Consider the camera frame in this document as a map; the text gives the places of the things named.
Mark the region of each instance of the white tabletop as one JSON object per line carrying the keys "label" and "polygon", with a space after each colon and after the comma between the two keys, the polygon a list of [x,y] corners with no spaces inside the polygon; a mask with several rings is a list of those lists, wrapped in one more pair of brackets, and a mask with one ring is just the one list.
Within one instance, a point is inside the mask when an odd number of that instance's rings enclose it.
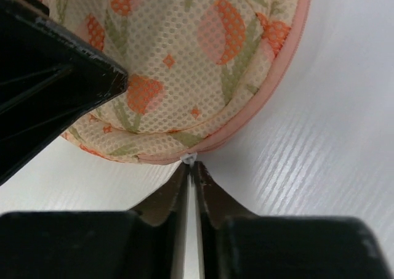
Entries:
{"label": "white tabletop", "polygon": [[[312,0],[273,97],[200,159],[259,214],[362,218],[394,267],[393,11],[392,0]],[[0,211],[127,209],[176,167],[111,163],[57,139],[0,187]]]}

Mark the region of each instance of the fabric pouch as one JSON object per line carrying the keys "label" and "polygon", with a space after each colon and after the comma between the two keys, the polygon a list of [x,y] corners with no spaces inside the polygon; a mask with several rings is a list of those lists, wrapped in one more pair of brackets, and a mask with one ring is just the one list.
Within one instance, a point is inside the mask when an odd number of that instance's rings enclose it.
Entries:
{"label": "fabric pouch", "polygon": [[127,92],[62,134],[124,163],[168,164],[224,144],[264,105],[310,0],[41,0],[129,72]]}

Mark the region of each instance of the floral mesh bag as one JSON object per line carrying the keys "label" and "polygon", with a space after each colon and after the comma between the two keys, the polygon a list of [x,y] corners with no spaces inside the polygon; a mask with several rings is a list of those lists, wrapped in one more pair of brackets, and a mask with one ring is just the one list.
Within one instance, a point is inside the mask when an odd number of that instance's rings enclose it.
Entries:
{"label": "floral mesh bag", "polygon": [[129,72],[126,93],[62,134],[125,163],[167,164],[224,144],[264,105],[310,0],[40,0]]}

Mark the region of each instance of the black object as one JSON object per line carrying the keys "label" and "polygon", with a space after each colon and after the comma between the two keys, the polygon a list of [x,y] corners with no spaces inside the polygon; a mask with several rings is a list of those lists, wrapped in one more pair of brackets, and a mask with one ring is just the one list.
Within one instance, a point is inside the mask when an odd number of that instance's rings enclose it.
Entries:
{"label": "black object", "polygon": [[[206,279],[391,278],[362,222],[346,217],[257,217],[219,192],[201,163],[193,169],[200,175],[199,193],[207,205],[201,207]],[[181,164],[168,183],[131,212],[0,217],[0,278],[170,279],[182,213],[178,192],[187,174],[188,167]],[[223,209],[217,212],[220,204]]]}
{"label": "black object", "polygon": [[127,72],[37,0],[0,0],[0,185],[80,116],[126,90]]}

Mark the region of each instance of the pink trim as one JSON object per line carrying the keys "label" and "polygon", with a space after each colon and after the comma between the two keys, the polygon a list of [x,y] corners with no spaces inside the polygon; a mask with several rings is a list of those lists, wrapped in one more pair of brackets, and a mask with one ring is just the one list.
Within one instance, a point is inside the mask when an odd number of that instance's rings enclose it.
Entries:
{"label": "pink trim", "polygon": [[260,90],[250,101],[248,101],[246,106],[237,115],[224,125],[224,127],[195,145],[193,148],[171,156],[166,156],[164,159],[163,156],[140,155],[140,161],[150,164],[171,164],[178,161],[179,158],[186,153],[200,153],[214,150],[223,145],[231,136],[235,135],[238,130],[247,124],[265,105],[286,73],[304,31],[309,5],[310,0],[299,0],[289,36],[287,36],[282,49],[275,58]]}

